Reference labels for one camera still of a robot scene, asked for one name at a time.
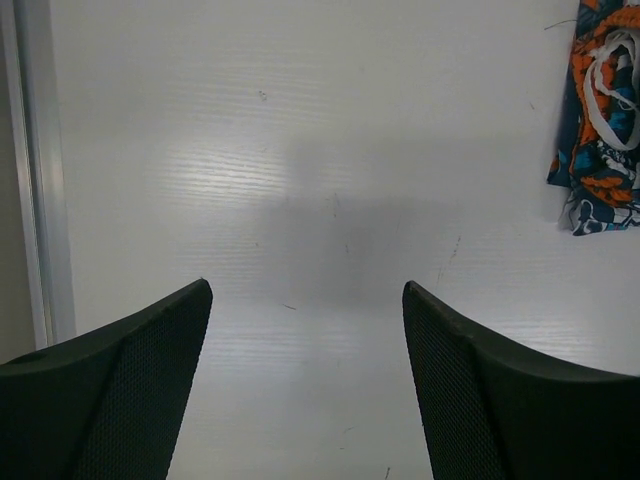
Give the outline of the colourful patterned shorts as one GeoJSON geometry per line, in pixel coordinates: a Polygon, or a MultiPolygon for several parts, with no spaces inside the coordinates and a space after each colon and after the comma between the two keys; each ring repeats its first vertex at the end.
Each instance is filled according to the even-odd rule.
{"type": "Polygon", "coordinates": [[[639,224],[639,4],[582,1],[547,182],[575,236],[639,224]]]}

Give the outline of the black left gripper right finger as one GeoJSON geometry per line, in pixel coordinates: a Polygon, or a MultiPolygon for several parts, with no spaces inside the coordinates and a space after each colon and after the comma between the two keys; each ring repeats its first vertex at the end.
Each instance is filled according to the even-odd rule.
{"type": "Polygon", "coordinates": [[[437,479],[635,479],[639,380],[517,343],[416,282],[406,345],[437,479]]]}

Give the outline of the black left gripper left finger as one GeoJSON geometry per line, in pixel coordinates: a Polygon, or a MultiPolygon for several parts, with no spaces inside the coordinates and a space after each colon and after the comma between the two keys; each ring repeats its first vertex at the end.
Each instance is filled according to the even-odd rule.
{"type": "Polygon", "coordinates": [[[212,303],[198,279],[2,364],[2,478],[166,478],[212,303]]]}

